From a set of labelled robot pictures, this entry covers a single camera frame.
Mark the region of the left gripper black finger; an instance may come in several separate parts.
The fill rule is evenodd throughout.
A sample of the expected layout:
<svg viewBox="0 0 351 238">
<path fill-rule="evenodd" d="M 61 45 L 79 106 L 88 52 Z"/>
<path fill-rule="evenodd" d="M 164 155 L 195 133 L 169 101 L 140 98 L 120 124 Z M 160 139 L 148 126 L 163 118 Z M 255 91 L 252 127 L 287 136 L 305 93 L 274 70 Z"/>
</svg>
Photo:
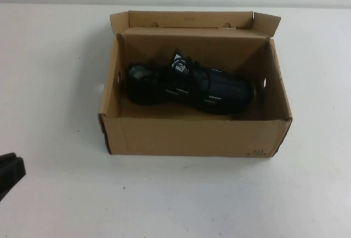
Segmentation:
<svg viewBox="0 0 351 238">
<path fill-rule="evenodd" d="M 5 197 L 25 175 L 22 158 L 1 158 L 1 197 Z"/>
<path fill-rule="evenodd" d="M 16 160 L 16 154 L 13 152 L 0 155 L 0 163 L 9 163 L 9 162 L 13 162 L 14 160 Z"/>
</svg>

